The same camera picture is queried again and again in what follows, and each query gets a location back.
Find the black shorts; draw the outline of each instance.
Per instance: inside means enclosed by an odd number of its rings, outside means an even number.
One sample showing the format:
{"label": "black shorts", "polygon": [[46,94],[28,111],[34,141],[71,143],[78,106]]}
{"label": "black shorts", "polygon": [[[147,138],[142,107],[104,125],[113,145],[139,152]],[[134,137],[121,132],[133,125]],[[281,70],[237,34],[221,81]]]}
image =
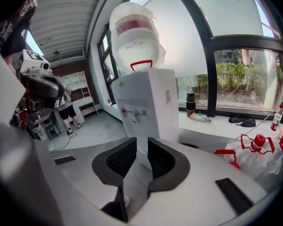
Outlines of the black shorts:
{"label": "black shorts", "polygon": [[60,116],[62,117],[63,120],[68,119],[68,116],[70,116],[70,117],[76,116],[74,107],[72,105],[65,108],[64,110],[59,111],[59,114],[60,114]]}

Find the person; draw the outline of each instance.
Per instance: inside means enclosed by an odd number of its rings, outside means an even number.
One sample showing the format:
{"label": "person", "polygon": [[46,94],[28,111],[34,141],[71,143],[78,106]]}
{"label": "person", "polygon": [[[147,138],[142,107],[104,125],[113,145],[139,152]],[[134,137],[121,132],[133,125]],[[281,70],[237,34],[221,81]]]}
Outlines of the person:
{"label": "person", "polygon": [[79,122],[79,119],[76,116],[74,107],[73,107],[72,102],[71,102],[70,94],[71,94],[70,88],[69,87],[65,87],[65,94],[59,100],[58,112],[59,112],[61,118],[63,119],[64,125],[67,128],[68,133],[72,134],[73,131],[72,131],[71,127],[70,127],[70,122],[69,122],[69,118],[68,117],[71,117],[73,119],[73,121],[76,123],[76,126],[77,126],[78,129],[81,128],[81,124]]}

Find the sticker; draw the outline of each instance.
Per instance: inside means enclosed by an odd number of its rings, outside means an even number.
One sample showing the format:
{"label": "sticker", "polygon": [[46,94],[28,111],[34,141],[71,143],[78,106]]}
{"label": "sticker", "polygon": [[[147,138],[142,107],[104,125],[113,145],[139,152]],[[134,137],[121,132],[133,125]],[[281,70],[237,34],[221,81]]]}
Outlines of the sticker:
{"label": "sticker", "polygon": [[123,83],[123,82],[120,82],[120,83],[119,83],[119,86],[120,86],[120,87],[123,87],[124,85],[125,85],[125,83]]}
{"label": "sticker", "polygon": [[18,79],[19,79],[22,63],[23,63],[23,54],[21,55],[21,57],[19,59],[19,62],[18,62],[18,65],[17,65],[17,69],[16,69],[16,76],[17,76]]}
{"label": "sticker", "polygon": [[43,61],[43,59],[41,58],[41,56],[35,52],[31,52],[31,51],[27,51],[28,55],[30,58],[34,59],[34,60],[41,60]]}
{"label": "sticker", "polygon": [[166,91],[166,103],[168,104],[168,103],[170,102],[170,100],[171,100],[170,91],[167,90],[167,91]]}

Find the clear plastic bottle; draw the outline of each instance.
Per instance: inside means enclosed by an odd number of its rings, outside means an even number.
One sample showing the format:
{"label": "clear plastic bottle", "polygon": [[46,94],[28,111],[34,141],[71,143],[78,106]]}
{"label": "clear plastic bottle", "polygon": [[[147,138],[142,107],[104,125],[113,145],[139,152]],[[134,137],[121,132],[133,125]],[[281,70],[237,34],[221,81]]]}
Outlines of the clear plastic bottle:
{"label": "clear plastic bottle", "polygon": [[280,108],[275,113],[274,120],[273,120],[272,125],[270,127],[271,130],[276,131],[278,129],[278,126],[279,126],[279,123],[281,121],[282,115],[283,115],[283,105],[280,105]]}

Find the white cable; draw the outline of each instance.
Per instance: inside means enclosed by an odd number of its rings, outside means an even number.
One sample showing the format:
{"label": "white cable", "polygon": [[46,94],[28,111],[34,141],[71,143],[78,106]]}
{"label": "white cable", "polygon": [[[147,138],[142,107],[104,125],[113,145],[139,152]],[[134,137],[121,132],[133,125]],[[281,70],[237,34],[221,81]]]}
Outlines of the white cable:
{"label": "white cable", "polygon": [[261,125],[264,121],[266,121],[266,120],[268,119],[268,117],[269,117],[272,113],[274,113],[274,112],[279,108],[279,106],[282,104],[282,102],[283,102],[283,99],[282,99],[282,101],[275,107],[275,109],[274,109],[263,121],[261,121],[257,126],[255,126],[253,129],[251,129],[250,131],[248,131],[248,132],[246,132],[246,133],[244,133],[244,134],[246,135],[246,134],[250,133],[250,132],[253,131],[255,128],[257,128],[259,125]]}

